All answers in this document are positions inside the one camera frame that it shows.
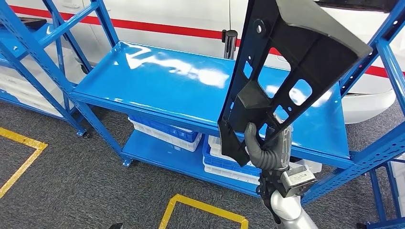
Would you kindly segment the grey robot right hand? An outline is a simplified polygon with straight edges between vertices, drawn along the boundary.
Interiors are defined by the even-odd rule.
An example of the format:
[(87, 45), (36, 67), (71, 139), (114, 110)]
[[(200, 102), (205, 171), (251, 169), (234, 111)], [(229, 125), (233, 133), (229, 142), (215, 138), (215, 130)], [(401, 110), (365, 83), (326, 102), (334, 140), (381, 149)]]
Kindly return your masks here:
[(290, 161), (292, 126), (288, 126), (273, 139), (266, 137), (262, 145), (258, 142), (256, 131), (256, 125), (249, 122), (244, 133), (246, 149), (252, 164), (262, 170), (287, 168)]

